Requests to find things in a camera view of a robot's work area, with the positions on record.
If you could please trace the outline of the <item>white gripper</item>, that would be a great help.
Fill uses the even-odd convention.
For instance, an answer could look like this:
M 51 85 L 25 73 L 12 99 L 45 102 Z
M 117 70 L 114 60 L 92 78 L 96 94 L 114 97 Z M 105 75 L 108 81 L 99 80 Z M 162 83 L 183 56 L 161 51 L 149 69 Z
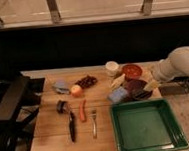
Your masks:
M 146 91 L 152 91 L 153 89 L 157 88 L 159 86 L 159 83 L 162 83 L 162 77 L 160 75 L 159 69 L 156 64 L 151 64 L 149 67 L 149 71 L 152 74 L 152 80 L 151 82 L 147 83 L 144 86 L 144 90 Z M 125 81 L 125 75 L 121 74 L 120 77 L 117 77 L 111 84 L 112 87 L 118 87 Z

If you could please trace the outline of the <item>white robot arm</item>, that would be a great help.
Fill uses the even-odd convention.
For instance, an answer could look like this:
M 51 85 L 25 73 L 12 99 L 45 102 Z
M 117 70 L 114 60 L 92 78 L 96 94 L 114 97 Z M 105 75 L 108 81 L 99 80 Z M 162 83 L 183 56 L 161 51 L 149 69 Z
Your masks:
M 152 68 L 153 79 L 145 86 L 145 90 L 156 88 L 163 82 L 170 82 L 176 77 L 189 77 L 189 46 L 172 50 L 166 59 L 161 59 Z

